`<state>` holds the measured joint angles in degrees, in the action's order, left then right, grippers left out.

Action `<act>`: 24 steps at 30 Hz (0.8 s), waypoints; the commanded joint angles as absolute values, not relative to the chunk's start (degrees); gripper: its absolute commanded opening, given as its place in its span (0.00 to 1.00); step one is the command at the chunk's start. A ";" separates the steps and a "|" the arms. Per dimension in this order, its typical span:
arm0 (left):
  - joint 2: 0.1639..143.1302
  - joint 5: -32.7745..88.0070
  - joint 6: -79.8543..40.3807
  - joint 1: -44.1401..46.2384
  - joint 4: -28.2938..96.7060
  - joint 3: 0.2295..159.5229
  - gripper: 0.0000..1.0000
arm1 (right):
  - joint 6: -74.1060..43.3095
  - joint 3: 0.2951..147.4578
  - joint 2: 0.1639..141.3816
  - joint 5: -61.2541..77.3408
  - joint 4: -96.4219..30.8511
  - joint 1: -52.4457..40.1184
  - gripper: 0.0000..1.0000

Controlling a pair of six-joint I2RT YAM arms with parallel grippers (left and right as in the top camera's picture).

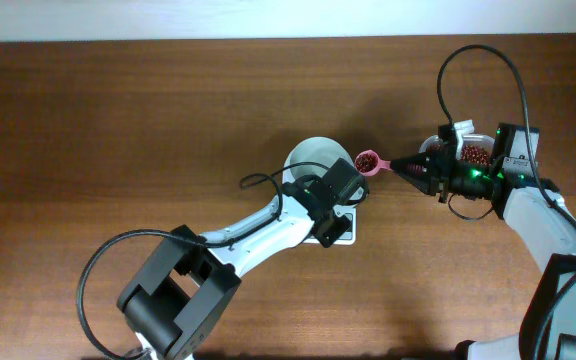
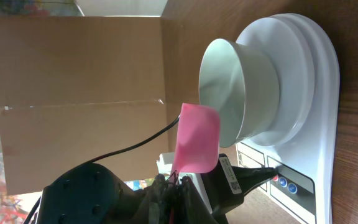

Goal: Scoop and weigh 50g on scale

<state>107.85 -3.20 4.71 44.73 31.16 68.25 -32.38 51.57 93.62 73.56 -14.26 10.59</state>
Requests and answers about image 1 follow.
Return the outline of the pink measuring scoop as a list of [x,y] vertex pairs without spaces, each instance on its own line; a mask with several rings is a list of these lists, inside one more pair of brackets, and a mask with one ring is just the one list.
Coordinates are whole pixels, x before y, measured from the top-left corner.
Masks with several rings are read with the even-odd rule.
[[365,150],[357,155],[354,166],[365,177],[372,177],[380,171],[391,171],[391,162],[383,160],[373,150]]

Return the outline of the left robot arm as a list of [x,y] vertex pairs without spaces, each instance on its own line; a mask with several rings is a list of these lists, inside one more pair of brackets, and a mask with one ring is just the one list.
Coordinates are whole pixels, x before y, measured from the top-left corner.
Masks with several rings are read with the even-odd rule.
[[309,238],[332,246],[355,229],[354,208],[368,193],[365,178],[344,159],[279,190],[264,208],[221,230],[196,234],[182,225],[163,236],[117,299],[141,344],[138,358],[191,358],[244,274]]

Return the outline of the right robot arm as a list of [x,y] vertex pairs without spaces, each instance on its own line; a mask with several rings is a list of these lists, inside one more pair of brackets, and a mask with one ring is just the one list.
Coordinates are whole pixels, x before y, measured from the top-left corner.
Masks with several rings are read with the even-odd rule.
[[391,161],[392,171],[422,193],[490,201],[526,245],[542,273],[517,334],[463,341],[457,359],[576,359],[576,219],[558,188],[535,171],[539,133],[500,124],[491,162],[462,160],[464,137],[441,127],[443,145]]

